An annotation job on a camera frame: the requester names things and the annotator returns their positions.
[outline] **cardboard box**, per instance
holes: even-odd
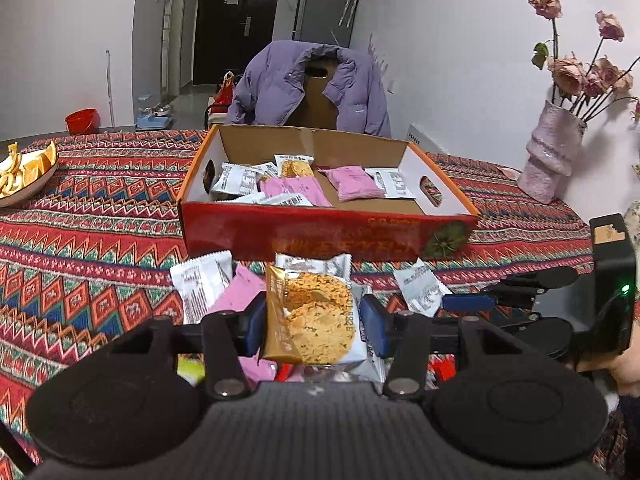
[[[252,166],[274,154],[312,155],[320,168],[399,168],[416,200],[339,202],[327,178],[314,171],[333,208],[216,203],[204,189],[211,160]],[[439,206],[424,190],[436,187]],[[210,129],[178,196],[182,233],[190,257],[231,250],[238,260],[273,261],[274,253],[358,261],[449,258],[466,244],[478,210],[420,149],[404,140],[288,126],[218,124]]]

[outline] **pink vase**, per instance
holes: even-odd
[[[527,143],[529,160],[518,179],[518,187],[538,202],[551,202],[561,177],[571,175],[571,164],[586,127],[569,110],[547,101]]]

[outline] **patterned tablecloth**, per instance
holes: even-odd
[[[0,210],[0,417],[34,457],[24,407],[36,386],[153,314],[182,321],[168,272],[187,256],[175,198],[204,135],[58,139],[60,166],[44,192]],[[469,250],[433,264],[454,292],[511,272],[591,269],[588,226],[568,206],[535,202],[494,164],[434,159],[482,214]],[[397,291],[393,269],[408,265],[359,263],[352,276],[384,301]],[[262,264],[252,269],[260,272]],[[0,458],[0,478],[17,475]]]

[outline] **puffer jacket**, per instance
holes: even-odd
[[[391,137],[385,90],[373,58],[335,45],[273,41],[244,71],[226,115],[228,124],[282,126],[302,102],[305,67],[313,57],[337,57],[324,95],[338,109],[337,129]]]

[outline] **pink rose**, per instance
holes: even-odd
[[[620,76],[620,69],[613,65],[607,56],[601,57],[593,64],[591,71],[598,75],[600,80],[604,83],[605,88],[610,88],[615,85],[618,77]]]
[[[529,0],[529,5],[536,9],[536,14],[548,20],[560,18],[562,7],[559,0]]]
[[[551,70],[554,81],[565,94],[578,95],[582,92],[586,76],[582,63],[575,59],[573,52],[571,56],[565,56],[562,59],[550,57],[548,68]]]
[[[596,12],[596,21],[598,22],[600,35],[605,40],[622,41],[624,39],[625,31],[613,14],[605,14],[599,10]]]
[[[598,77],[598,74],[590,73],[584,82],[582,90],[584,90],[587,97],[598,97],[599,95],[604,94],[607,88]]]
[[[613,85],[613,93],[614,94],[628,94],[629,91],[634,87],[634,77],[631,75],[631,72],[626,73],[620,79],[616,81]]]

